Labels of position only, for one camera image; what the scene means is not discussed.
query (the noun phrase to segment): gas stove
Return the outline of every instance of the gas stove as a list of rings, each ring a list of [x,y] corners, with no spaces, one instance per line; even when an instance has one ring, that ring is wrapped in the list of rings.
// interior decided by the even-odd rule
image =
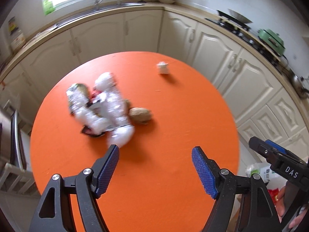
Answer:
[[[252,31],[248,25],[240,22],[238,19],[221,11],[218,12],[220,16],[219,20],[214,20],[211,18],[205,19],[219,25],[220,27],[239,37],[241,40],[243,40],[248,45],[253,47],[256,51],[258,51],[281,73],[281,69],[279,67],[279,57],[263,46],[262,42],[258,38],[257,32]]]

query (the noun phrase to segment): countertop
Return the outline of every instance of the countertop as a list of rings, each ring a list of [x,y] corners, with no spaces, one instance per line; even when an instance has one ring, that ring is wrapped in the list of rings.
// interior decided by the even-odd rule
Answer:
[[[279,72],[259,53],[257,52],[253,47],[248,45],[246,42],[232,34],[231,32],[225,30],[224,28],[216,25],[215,23],[212,23],[205,19],[207,18],[213,18],[215,20],[218,19],[218,15],[211,14],[209,12],[196,9],[193,7],[189,7],[186,5],[181,4],[180,5],[174,5],[174,4],[164,4],[164,3],[156,3],[156,2],[148,2],[145,3],[144,6],[132,6],[132,7],[123,7],[123,8],[117,8],[117,9],[111,9],[106,11],[101,11],[98,13],[94,13],[79,19],[76,19],[70,23],[67,23],[57,29],[54,29],[52,31],[46,31],[44,34],[40,35],[38,38],[34,39],[31,43],[28,43],[27,46],[22,48],[8,63],[8,65],[4,68],[2,73],[0,74],[0,81],[2,81],[5,76],[31,51],[33,51],[35,48],[40,46],[42,43],[48,41],[52,37],[60,34],[61,32],[64,32],[70,28],[73,28],[79,24],[82,24],[87,21],[91,21],[96,18],[100,18],[103,16],[123,13],[123,12],[130,12],[130,11],[138,11],[138,10],[165,10],[174,12],[183,16],[186,16],[188,18],[194,19],[198,22],[201,22],[205,25],[208,25],[212,27],[213,29],[221,32],[222,34],[228,36],[235,42],[237,42],[239,45],[241,45],[243,48],[247,49],[251,54],[253,54],[258,60],[260,60],[274,75],[275,77],[280,81],[280,83],[283,85],[283,87],[287,90],[295,104],[297,105],[307,128],[309,129],[309,103],[307,100],[301,100],[299,96],[297,95],[296,91],[293,89],[291,84],[288,82],[288,80],[283,77]]]

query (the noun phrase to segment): screw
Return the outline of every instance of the screw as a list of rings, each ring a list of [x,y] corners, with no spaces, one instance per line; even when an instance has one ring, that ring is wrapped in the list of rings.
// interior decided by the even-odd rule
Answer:
[[[253,178],[255,178],[256,180],[261,179],[260,175],[257,174],[257,173],[254,173],[254,174],[253,174]]]
[[[52,179],[54,180],[54,181],[56,181],[57,179],[59,179],[60,178],[60,175],[59,174],[54,174],[53,176],[52,176]]]
[[[228,175],[229,171],[227,169],[221,169],[220,173],[223,175]]]
[[[82,172],[83,174],[87,175],[91,173],[91,169],[90,168],[86,168],[84,169],[84,171]]]

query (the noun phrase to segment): drawer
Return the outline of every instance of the drawer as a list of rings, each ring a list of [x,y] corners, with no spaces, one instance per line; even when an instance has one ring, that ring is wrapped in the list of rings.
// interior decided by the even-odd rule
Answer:
[[[294,101],[282,88],[267,104],[275,114],[288,137],[305,127],[305,122]]]
[[[288,139],[279,120],[267,105],[251,117],[251,120],[266,139],[270,139],[275,143],[281,143]]]
[[[260,138],[261,140],[265,140],[264,135],[258,129],[258,127],[253,123],[251,119],[247,120],[240,127],[237,128],[239,134],[249,142],[249,139],[253,136]]]
[[[280,146],[295,153],[301,159],[309,155],[309,132],[306,127],[300,130],[291,138],[282,142]]]

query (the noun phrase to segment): hand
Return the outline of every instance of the hand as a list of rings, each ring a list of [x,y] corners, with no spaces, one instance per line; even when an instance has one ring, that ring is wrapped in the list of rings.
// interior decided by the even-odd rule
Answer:
[[[285,213],[285,206],[284,206],[284,193],[285,193],[285,186],[279,191],[277,195],[278,202],[276,204],[276,210],[279,216],[280,222],[282,222],[282,216]],[[295,226],[299,225],[302,219],[304,218],[305,214],[308,211],[308,205],[306,208],[299,214],[299,216],[296,216],[289,224],[289,229],[294,228]]]

